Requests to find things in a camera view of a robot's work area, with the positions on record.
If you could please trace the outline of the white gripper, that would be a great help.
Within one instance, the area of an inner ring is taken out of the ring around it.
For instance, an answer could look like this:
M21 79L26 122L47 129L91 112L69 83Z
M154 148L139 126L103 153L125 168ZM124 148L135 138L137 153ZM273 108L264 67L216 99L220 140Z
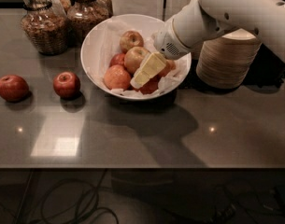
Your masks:
M164 26L154 34L153 45L159 52L152 52L142 60L130 81L135 89L140 89L151 78L158 75L166 67L166 59L178 60L191 52L178 39L172 19L166 21Z

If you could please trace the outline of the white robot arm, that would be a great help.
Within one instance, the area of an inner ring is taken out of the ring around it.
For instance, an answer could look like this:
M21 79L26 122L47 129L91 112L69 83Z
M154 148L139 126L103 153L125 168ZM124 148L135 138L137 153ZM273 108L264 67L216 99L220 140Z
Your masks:
M131 85L141 88L163 70L167 60L177 60L196 45L237 29L255 35L285 63L285 1L191 0L158 30L156 51L144 58Z

